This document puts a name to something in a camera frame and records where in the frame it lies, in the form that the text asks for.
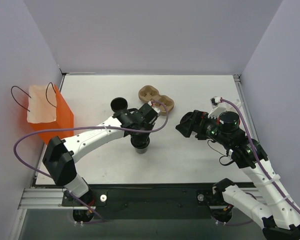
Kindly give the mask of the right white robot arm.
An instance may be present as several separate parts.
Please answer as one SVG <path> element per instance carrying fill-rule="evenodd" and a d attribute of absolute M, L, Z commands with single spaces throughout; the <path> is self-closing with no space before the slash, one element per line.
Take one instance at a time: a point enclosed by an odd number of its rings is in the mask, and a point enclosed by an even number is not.
<path fill-rule="evenodd" d="M 226 156 L 249 177 L 265 201 L 259 202 L 225 178 L 212 187 L 215 203 L 238 208 L 260 226 L 268 240 L 299 240 L 300 209 L 284 189 L 262 146 L 248 138 L 240 123 L 236 112 L 224 111 L 217 118 L 209 118 L 207 112 L 194 110 L 175 128 L 186 138 L 195 133 L 198 140 L 222 145 Z"/>

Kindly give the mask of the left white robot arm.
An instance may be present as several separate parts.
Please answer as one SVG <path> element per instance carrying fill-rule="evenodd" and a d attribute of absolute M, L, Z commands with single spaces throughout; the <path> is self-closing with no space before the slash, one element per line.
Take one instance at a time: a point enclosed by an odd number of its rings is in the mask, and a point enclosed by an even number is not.
<path fill-rule="evenodd" d="M 120 138 L 131 136 L 135 149 L 143 150 L 150 143 L 149 132 L 161 114 L 152 103 L 145 103 L 130 112 L 122 109 L 115 112 L 95 129 L 60 139 L 53 137 L 47 145 L 43 164 L 58 187 L 71 191 L 73 199 L 81 206 L 90 203 L 92 191 L 77 173 L 75 164 L 97 148 Z"/>

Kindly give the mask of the black paper coffee cup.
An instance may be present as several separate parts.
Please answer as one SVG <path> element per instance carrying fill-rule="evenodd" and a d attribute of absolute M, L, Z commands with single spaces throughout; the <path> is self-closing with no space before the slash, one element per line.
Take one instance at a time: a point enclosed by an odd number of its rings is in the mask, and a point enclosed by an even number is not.
<path fill-rule="evenodd" d="M 150 138 L 148 136 L 134 135 L 130 138 L 130 142 L 138 154 L 144 154 L 150 144 Z"/>

